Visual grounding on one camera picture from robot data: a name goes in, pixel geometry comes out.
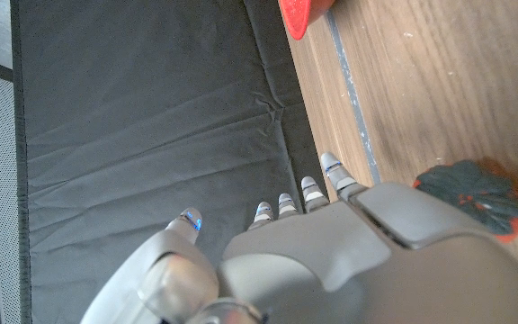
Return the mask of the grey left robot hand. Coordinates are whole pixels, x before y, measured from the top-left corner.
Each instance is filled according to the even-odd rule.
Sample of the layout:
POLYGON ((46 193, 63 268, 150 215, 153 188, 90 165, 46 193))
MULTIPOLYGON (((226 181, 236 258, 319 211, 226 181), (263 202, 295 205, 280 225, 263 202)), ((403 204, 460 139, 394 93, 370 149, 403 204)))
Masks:
POLYGON ((85 323, 518 323, 518 261, 467 214, 397 183, 359 184, 331 153, 338 193, 311 177, 299 211, 262 202, 219 265, 189 208, 116 270, 85 323))

